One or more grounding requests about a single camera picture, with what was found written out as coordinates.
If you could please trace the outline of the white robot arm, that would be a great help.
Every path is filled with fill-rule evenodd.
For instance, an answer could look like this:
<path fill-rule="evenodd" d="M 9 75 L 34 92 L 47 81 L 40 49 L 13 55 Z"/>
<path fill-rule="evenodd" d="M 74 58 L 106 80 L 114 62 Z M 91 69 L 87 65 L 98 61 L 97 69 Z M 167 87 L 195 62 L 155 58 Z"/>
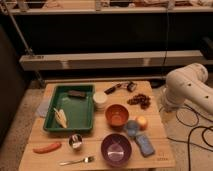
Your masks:
<path fill-rule="evenodd" d="M 169 72 L 162 95 L 165 110 L 167 112 L 178 110 L 185 100 L 189 100 L 213 115 L 213 88 L 205 84 L 207 79 L 208 71 L 199 63 Z"/>

